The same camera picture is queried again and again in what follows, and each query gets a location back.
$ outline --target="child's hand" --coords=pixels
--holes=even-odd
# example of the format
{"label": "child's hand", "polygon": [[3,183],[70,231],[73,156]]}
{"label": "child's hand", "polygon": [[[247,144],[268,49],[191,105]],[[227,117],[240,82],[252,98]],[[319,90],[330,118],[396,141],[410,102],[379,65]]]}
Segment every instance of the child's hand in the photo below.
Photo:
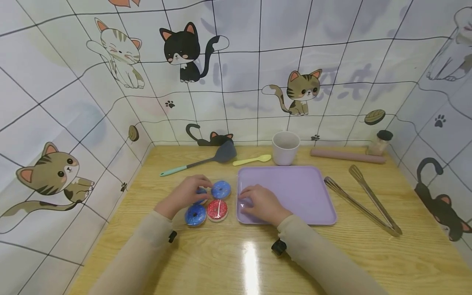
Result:
{"label": "child's hand", "polygon": [[196,201],[210,198],[209,194],[197,194],[199,186],[212,187],[213,184],[205,175],[186,177],[164,200],[157,203],[154,210],[161,215],[173,219],[179,210],[192,205]]}
{"label": "child's hand", "polygon": [[248,186],[238,198],[250,198],[254,204],[252,208],[242,208],[243,213],[254,215],[275,227],[292,215],[292,212],[282,207],[273,192],[261,185]]}

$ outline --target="glass jar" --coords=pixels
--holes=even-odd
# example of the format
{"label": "glass jar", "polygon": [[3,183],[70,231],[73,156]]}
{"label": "glass jar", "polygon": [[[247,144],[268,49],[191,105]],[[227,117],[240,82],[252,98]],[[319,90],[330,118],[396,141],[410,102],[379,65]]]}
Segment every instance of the glass jar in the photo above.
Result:
{"label": "glass jar", "polygon": [[392,138],[393,134],[390,131],[380,130],[377,132],[375,139],[371,144],[369,144],[367,154],[372,156],[381,156]]}

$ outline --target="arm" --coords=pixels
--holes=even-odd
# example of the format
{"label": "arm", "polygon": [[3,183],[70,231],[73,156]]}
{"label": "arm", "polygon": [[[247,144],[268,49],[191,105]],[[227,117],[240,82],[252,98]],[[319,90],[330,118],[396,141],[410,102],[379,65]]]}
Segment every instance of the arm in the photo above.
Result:
{"label": "arm", "polygon": [[382,295],[384,289],[344,252],[296,215],[277,227],[293,261],[314,277],[330,295]]}
{"label": "arm", "polygon": [[106,268],[89,295],[140,294],[160,254],[169,245],[172,225],[156,211],[147,215]]}
{"label": "arm", "polygon": [[275,226],[292,260],[314,277],[329,295],[387,294],[344,252],[282,207],[274,193],[267,188],[248,186],[238,198],[252,200],[253,207],[243,208],[243,212]]}
{"label": "arm", "polygon": [[160,255],[169,245],[171,220],[177,212],[196,201],[208,199],[197,194],[198,187],[212,187],[204,175],[185,178],[169,196],[157,203],[99,277],[89,295],[141,294],[149,275],[156,268]]}

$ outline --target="metal tongs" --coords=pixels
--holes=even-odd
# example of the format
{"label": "metal tongs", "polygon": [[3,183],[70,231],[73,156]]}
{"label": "metal tongs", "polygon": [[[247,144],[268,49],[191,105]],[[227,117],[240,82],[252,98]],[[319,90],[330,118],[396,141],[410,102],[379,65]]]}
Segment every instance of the metal tongs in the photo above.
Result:
{"label": "metal tongs", "polygon": [[387,220],[388,225],[385,222],[383,222],[380,218],[375,216],[375,214],[373,214],[364,206],[362,206],[362,204],[360,204],[354,198],[348,195],[333,179],[331,179],[330,177],[325,177],[324,182],[327,187],[332,189],[335,193],[337,193],[341,197],[344,197],[348,201],[350,201],[355,207],[357,207],[360,211],[365,213],[370,219],[372,219],[372,221],[380,225],[380,227],[386,230],[389,234],[391,234],[392,236],[401,236],[403,234],[402,230],[393,221],[391,216],[388,214],[387,210],[385,210],[384,206],[382,206],[382,203],[378,200],[377,196],[374,194],[374,192],[371,190],[371,188],[365,181],[364,176],[362,175],[359,168],[356,165],[352,165],[349,168],[349,173],[351,173],[354,179],[357,180],[360,186],[364,189],[364,191],[370,197],[372,202],[374,202],[377,209],[380,211],[380,213],[382,213],[382,216]]}

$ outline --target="sleeve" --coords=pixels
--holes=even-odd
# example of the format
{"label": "sleeve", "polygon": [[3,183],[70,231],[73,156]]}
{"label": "sleeve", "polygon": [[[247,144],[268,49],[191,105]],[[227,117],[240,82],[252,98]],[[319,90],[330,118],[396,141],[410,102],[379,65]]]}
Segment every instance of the sleeve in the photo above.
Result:
{"label": "sleeve", "polygon": [[290,215],[277,230],[292,260],[315,278],[327,294],[387,294],[367,272],[298,216]]}
{"label": "sleeve", "polygon": [[171,221],[152,211],[99,277],[89,295],[140,294],[169,245]]}

